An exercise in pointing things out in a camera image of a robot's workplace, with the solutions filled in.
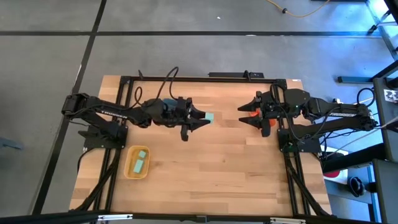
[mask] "wooden tabletop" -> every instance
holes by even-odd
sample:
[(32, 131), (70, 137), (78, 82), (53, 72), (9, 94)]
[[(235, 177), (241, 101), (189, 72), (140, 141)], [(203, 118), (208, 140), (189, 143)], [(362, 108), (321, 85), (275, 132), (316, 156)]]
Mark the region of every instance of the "wooden tabletop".
[[(104, 76), (99, 97), (115, 102), (120, 76)], [(144, 90), (142, 100), (155, 98), (161, 82), (134, 82)], [(302, 88), (300, 80), (287, 80), (288, 88)], [(161, 98), (170, 98), (166, 83)], [(122, 150), (112, 212), (208, 215), (291, 216), (286, 170), (276, 136), (261, 137), (260, 130), (241, 123), (249, 116), (237, 108), (250, 102), (256, 91), (269, 91), (259, 83), (175, 82), (174, 96), (192, 97), (196, 108), (214, 113), (214, 123), (180, 139), (180, 127), (129, 125), (127, 146)], [(295, 123), (310, 124), (302, 117)], [(145, 179), (130, 180), (123, 174), (127, 150), (147, 146), (150, 164)], [(98, 181), (104, 149), (89, 152), (81, 162), (70, 208), (79, 206)], [(319, 162), (301, 153), (305, 183), (315, 199), (331, 211)], [(296, 186), (297, 203), (302, 201)]]

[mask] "gray floor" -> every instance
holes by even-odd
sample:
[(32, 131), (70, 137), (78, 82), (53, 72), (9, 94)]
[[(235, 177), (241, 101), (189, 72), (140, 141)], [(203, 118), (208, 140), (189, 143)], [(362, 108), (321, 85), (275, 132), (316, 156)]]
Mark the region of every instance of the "gray floor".
[[(321, 4), (279, 3), (296, 14)], [(0, 30), (91, 30), (99, 4), (0, 0)], [(312, 17), (296, 19), (263, 0), (113, 0), (99, 29), (366, 31), (371, 25), (364, 3), (332, 2)], [(0, 37), (0, 136), (25, 145), (23, 151), (0, 151), (0, 217), (29, 213), (87, 40)], [(313, 96), (353, 103), (363, 86), (337, 84), (336, 77), (372, 76), (391, 62), (380, 37), (97, 37), (81, 91), (96, 95), (103, 75), (137, 75), (140, 69), (144, 75), (164, 76), (179, 66), (181, 76), (251, 70), (269, 78), (298, 78)], [(44, 212), (68, 209), (83, 145), (79, 129), (71, 125), (67, 132)], [(340, 147), (359, 135), (336, 138), (328, 145)], [(379, 142), (381, 135), (374, 134), (347, 149)]]

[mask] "yellow cable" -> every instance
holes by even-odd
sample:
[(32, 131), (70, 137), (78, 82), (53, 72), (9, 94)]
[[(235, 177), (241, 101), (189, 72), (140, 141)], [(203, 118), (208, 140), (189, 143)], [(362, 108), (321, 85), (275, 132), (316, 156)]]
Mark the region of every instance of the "yellow cable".
[[(269, 3), (271, 3), (271, 4), (273, 4), (274, 6), (276, 6), (276, 7), (277, 7), (278, 9), (280, 9), (281, 11), (284, 10), (282, 7), (280, 7), (278, 4), (274, 3), (273, 1), (271, 1), (271, 0), (266, 0), (266, 1), (269, 2)], [(330, 0), (325, 1), (325, 3), (323, 3), (323, 5), (321, 5), (318, 9), (316, 9), (316, 10), (314, 10), (314, 11), (312, 11), (312, 12), (306, 14), (306, 15), (296, 16), (295, 14), (290, 13), (287, 9), (286, 9), (286, 12), (285, 12), (285, 13), (287, 13), (287, 14), (293, 16), (293, 17), (296, 17), (296, 18), (304, 18), (304, 17), (307, 17), (307, 16), (309, 16), (309, 15), (311, 15), (311, 14), (317, 12), (317, 11), (318, 11), (319, 9), (321, 9), (323, 6), (325, 6), (326, 4), (328, 4), (328, 2), (330, 2)]]

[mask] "green sponge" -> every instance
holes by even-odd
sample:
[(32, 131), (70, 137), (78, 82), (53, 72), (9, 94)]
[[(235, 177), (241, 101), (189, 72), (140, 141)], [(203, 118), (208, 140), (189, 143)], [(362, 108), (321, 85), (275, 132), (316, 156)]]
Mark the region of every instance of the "green sponge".
[(142, 170), (143, 165), (144, 165), (144, 161), (137, 159), (136, 165), (134, 166), (134, 172), (139, 174)]
[(141, 158), (145, 158), (146, 154), (147, 154), (146, 152), (141, 150), (141, 151), (139, 151), (138, 156), (141, 157)]
[(206, 113), (205, 119), (210, 121), (210, 124), (213, 124), (214, 121), (214, 114), (213, 113)]

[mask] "yellow tray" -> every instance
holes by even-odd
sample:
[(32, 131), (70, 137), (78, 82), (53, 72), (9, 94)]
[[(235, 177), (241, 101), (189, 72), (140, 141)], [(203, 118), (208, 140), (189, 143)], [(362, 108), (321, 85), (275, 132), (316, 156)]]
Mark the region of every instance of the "yellow tray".
[[(145, 158), (139, 157), (139, 152), (144, 151), (146, 153)], [(127, 152), (126, 165), (124, 166), (124, 176), (128, 179), (142, 179), (147, 176), (148, 168), (149, 168), (149, 149), (146, 146), (131, 146), (129, 151)], [(141, 159), (144, 161), (144, 165), (142, 166), (141, 173), (137, 174), (134, 172), (134, 166), (136, 165), (136, 161)]]

